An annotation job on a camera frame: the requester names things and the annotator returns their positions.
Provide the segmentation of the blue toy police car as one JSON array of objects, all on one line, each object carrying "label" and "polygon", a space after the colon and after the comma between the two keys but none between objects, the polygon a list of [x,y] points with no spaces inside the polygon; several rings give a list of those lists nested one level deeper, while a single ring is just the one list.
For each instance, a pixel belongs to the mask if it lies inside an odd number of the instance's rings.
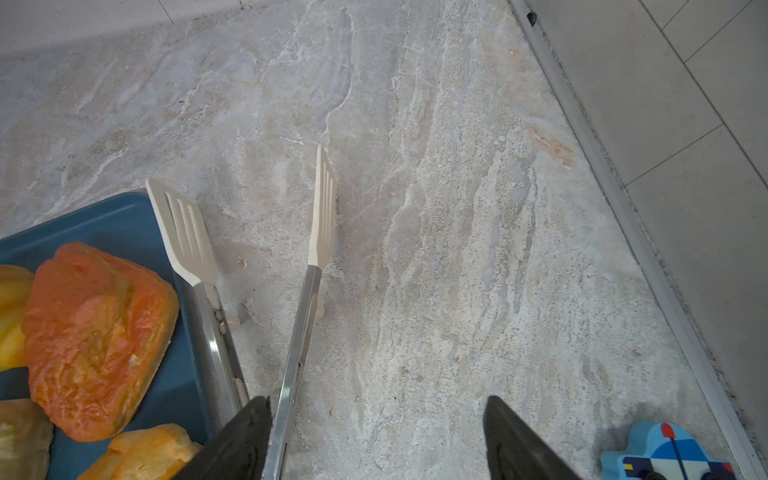
[{"label": "blue toy police car", "polygon": [[600,455],[601,479],[736,479],[730,462],[709,456],[688,432],[665,422],[632,426],[627,448]]}]

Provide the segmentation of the braided yellow pastry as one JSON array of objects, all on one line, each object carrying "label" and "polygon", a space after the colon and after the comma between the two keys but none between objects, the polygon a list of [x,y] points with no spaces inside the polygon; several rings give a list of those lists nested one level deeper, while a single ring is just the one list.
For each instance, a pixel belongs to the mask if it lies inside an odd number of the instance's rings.
[{"label": "braided yellow pastry", "polygon": [[79,479],[171,479],[201,449],[176,424],[124,432]]}]

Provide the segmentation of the orange triangular bread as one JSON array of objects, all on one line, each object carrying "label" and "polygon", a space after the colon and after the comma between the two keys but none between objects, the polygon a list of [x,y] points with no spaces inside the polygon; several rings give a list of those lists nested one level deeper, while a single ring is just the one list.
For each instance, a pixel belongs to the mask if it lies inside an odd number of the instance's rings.
[{"label": "orange triangular bread", "polygon": [[81,242],[36,271],[21,324],[31,399],[78,442],[130,423],[170,345],[180,304],[153,271]]}]

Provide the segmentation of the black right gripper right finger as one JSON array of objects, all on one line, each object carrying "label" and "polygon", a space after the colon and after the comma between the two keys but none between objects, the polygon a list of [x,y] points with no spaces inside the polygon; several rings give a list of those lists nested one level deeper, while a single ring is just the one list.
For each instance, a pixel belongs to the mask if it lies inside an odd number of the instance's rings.
[{"label": "black right gripper right finger", "polygon": [[483,414],[490,478],[578,480],[579,476],[498,396]]}]

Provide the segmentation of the yellow croissant near bag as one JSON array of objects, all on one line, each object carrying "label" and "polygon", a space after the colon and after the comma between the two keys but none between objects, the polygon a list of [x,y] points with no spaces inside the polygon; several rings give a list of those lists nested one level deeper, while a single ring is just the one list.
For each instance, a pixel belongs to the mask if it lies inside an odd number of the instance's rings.
[{"label": "yellow croissant near bag", "polygon": [[54,426],[31,399],[1,402],[1,478],[45,479]]}]

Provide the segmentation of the steel tongs cream tips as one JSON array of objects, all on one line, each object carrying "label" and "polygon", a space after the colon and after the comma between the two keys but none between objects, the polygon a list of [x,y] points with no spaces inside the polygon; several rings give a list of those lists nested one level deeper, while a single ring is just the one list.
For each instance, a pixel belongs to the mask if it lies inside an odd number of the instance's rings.
[{"label": "steel tongs cream tips", "polygon": [[[164,183],[145,183],[167,256],[182,281],[182,294],[192,301],[188,328],[202,372],[200,383],[208,400],[214,437],[254,397],[244,385],[232,335],[216,288],[219,278],[199,207]],[[282,386],[271,404],[272,427],[261,479],[284,474],[293,431],[301,375],[306,366],[319,290],[334,243],[337,182],[323,146],[317,148],[312,227],[306,268]]]}]

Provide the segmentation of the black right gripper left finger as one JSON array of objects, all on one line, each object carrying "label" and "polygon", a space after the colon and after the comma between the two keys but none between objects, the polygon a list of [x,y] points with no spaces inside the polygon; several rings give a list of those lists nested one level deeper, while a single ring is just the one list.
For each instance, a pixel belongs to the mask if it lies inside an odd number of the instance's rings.
[{"label": "black right gripper left finger", "polygon": [[172,479],[261,479],[271,427],[270,398],[254,397]]}]

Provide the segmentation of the small yellow striped bun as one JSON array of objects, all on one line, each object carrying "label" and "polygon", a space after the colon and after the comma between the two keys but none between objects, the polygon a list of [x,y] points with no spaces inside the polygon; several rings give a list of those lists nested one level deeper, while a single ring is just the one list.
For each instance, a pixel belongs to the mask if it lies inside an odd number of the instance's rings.
[{"label": "small yellow striped bun", "polygon": [[1,371],[26,366],[21,324],[33,280],[27,269],[1,266]]}]

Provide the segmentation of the teal plastic tray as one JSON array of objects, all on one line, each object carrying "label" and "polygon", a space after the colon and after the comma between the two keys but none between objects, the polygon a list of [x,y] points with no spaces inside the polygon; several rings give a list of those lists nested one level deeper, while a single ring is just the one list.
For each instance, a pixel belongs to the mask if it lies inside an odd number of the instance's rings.
[{"label": "teal plastic tray", "polygon": [[[79,241],[155,272],[174,289],[181,285],[168,260],[150,199],[128,192],[1,239],[1,261],[36,271],[63,245]],[[173,423],[206,444],[213,426],[200,385],[196,354],[180,308],[171,343],[129,430]]]}]

